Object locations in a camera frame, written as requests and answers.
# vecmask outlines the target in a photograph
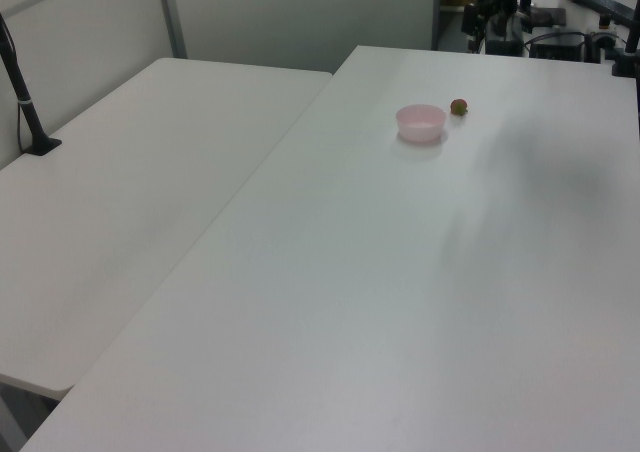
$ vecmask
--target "floor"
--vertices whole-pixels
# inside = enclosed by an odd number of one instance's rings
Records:
[[[467,36],[460,31],[462,12],[440,12],[438,50],[443,52],[467,52]]]
[[[56,401],[0,385],[0,452],[18,452],[56,405]]]

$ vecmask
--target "pink bowl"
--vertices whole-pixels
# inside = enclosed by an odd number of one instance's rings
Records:
[[[444,110],[434,105],[416,104],[400,109],[396,114],[398,133],[409,142],[432,142],[442,135],[447,120]]]

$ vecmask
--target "table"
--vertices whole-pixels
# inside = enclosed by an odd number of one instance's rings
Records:
[[[635,107],[596,65],[359,47],[24,452],[635,451]]]
[[[60,399],[324,87],[162,59],[0,173],[0,382]]]

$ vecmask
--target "black device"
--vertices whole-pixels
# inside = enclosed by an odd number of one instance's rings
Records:
[[[627,43],[622,49],[616,49],[609,56],[613,56],[615,63],[611,73],[617,77],[637,76],[636,64],[638,63],[637,49],[640,39],[640,0],[636,2],[635,10],[614,0],[573,0],[596,12],[606,13],[611,18],[629,28]]]
[[[461,30],[472,37],[471,51],[478,51],[485,40],[487,54],[517,56],[522,55],[523,50],[523,25],[525,30],[530,30],[564,23],[564,14],[533,8],[531,0],[521,0],[520,6],[518,0],[476,0],[465,7]]]
[[[520,0],[518,11],[522,17],[522,26],[531,33],[535,27],[566,25],[566,11],[562,8],[532,7],[531,0]]]
[[[633,9],[615,0],[573,0],[601,14],[609,14],[614,22],[618,22],[630,29],[635,25]]]
[[[552,28],[537,28],[531,39],[529,57],[536,59],[565,60],[569,62],[582,61],[582,47],[584,38],[580,31],[575,29],[563,29],[565,35],[554,35],[558,32]],[[541,40],[536,37],[552,35]]]
[[[2,62],[4,62],[7,74],[11,80],[11,85],[13,85],[13,90],[18,97],[18,104],[20,104],[24,118],[31,130],[33,140],[31,146],[25,149],[24,152],[32,155],[45,155],[59,146],[62,141],[48,137],[47,134],[44,133],[44,130],[42,130],[42,125],[40,124],[36,108],[29,95],[27,84],[25,84],[20,67],[18,67],[18,58],[13,40],[11,39],[11,33],[7,28],[2,14],[0,14],[0,55],[2,55]]]

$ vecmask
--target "strawberry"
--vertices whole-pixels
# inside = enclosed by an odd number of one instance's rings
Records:
[[[456,99],[451,102],[451,113],[453,115],[463,116],[467,113],[467,102],[463,99]]]

